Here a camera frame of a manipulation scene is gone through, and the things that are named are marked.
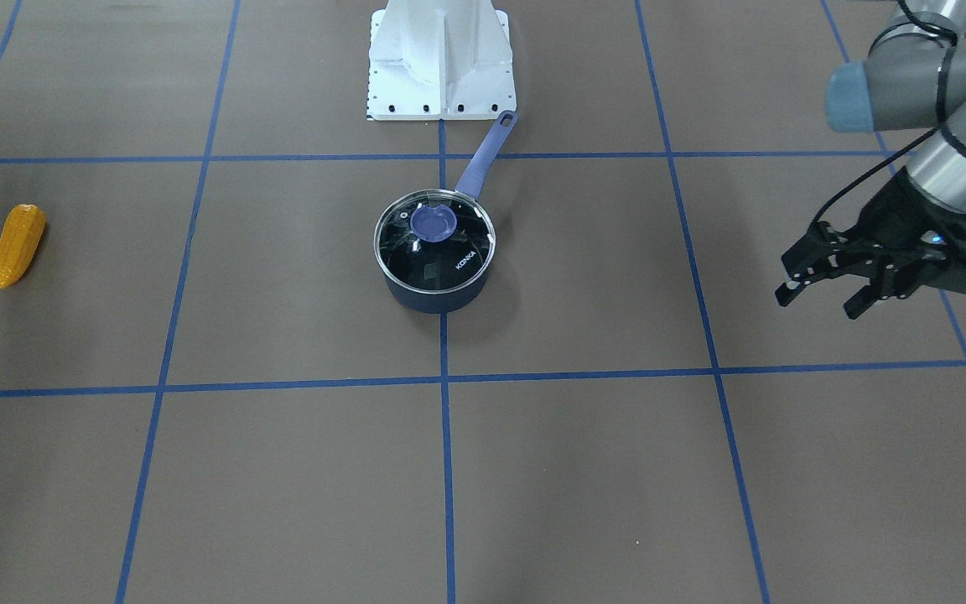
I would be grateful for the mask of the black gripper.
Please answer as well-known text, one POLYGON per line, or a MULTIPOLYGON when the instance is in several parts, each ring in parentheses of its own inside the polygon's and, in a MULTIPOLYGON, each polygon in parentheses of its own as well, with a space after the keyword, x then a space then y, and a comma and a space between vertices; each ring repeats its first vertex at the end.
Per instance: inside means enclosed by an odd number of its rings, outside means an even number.
POLYGON ((776 302, 787 307, 810 285, 847 274, 854 243, 871 252, 860 273, 869 280, 843 305, 849 320, 886 299, 908 299, 922 286, 966 295, 966 211, 938 204, 898 172, 864 206, 848 236, 812 223, 782 254, 787 276, 776 302))

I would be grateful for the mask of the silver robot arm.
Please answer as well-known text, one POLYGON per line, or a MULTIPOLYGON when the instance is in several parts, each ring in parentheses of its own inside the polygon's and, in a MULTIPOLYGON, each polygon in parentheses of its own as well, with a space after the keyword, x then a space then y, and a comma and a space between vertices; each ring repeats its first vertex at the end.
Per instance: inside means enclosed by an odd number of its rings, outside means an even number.
POLYGON ((862 61, 829 79, 827 119, 837 133, 920 128, 910 159, 840 231, 817 211, 782 255, 786 307, 807 287, 865 279, 844 302, 856 320, 921 287, 966 295, 966 1, 901 1, 862 61))

